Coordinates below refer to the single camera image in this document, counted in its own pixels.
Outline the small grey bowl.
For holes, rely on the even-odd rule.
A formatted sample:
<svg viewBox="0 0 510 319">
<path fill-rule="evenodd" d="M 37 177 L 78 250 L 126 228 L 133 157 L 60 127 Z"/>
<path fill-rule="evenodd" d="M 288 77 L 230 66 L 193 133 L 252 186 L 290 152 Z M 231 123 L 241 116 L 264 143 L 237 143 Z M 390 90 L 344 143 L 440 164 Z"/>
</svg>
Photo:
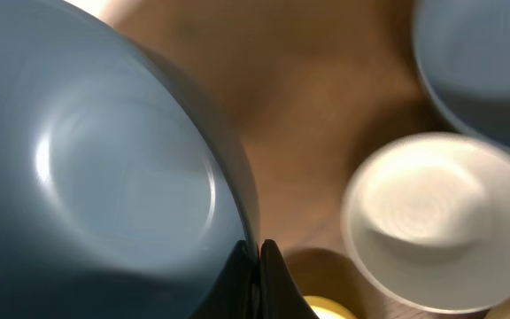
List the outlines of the small grey bowl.
<svg viewBox="0 0 510 319">
<path fill-rule="evenodd" d="M 451 133 L 386 144 L 344 191 L 341 231 L 360 274 L 410 307 L 476 312 L 510 298 L 510 156 Z"/>
</svg>

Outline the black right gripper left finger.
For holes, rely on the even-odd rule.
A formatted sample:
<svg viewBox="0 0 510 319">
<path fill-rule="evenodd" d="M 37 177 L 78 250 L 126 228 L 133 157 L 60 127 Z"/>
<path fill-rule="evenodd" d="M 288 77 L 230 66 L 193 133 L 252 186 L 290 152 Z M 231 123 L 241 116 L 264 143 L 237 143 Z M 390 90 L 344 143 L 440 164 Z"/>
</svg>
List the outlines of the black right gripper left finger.
<svg viewBox="0 0 510 319">
<path fill-rule="evenodd" d="M 254 269 L 246 242 L 238 241 L 209 294 L 190 318 L 252 319 Z"/>
</svg>

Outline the small yellow bowl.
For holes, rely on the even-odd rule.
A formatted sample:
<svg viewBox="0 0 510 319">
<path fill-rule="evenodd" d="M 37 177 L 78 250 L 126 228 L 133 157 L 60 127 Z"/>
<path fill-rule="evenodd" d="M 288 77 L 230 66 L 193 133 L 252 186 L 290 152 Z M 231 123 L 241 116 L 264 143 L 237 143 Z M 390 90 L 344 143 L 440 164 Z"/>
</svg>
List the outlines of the small yellow bowl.
<svg viewBox="0 0 510 319">
<path fill-rule="evenodd" d="M 304 296 L 306 303 L 320 319 L 357 319 L 341 304 L 320 296 Z"/>
</svg>

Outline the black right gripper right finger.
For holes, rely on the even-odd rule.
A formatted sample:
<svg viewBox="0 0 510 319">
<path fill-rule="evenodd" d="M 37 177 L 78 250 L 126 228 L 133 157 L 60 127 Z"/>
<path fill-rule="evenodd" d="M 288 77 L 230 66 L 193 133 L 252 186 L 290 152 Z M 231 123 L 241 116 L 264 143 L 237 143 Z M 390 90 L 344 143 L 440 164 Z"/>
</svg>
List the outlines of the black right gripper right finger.
<svg viewBox="0 0 510 319">
<path fill-rule="evenodd" d="M 275 241 L 260 249 L 260 305 L 263 319 L 318 319 L 298 290 Z"/>
</svg>

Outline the dark blue bowl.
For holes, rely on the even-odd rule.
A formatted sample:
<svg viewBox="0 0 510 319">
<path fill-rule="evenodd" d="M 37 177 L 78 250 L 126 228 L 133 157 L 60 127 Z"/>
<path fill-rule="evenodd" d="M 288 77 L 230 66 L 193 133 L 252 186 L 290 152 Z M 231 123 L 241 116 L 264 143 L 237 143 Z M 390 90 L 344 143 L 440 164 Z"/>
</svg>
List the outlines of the dark blue bowl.
<svg viewBox="0 0 510 319">
<path fill-rule="evenodd" d="M 0 0 L 0 318 L 190 318 L 259 208 L 223 112 L 64 1 Z"/>
<path fill-rule="evenodd" d="M 510 152 L 510 0 L 422 0 L 413 53 L 437 111 L 458 132 Z"/>
</svg>

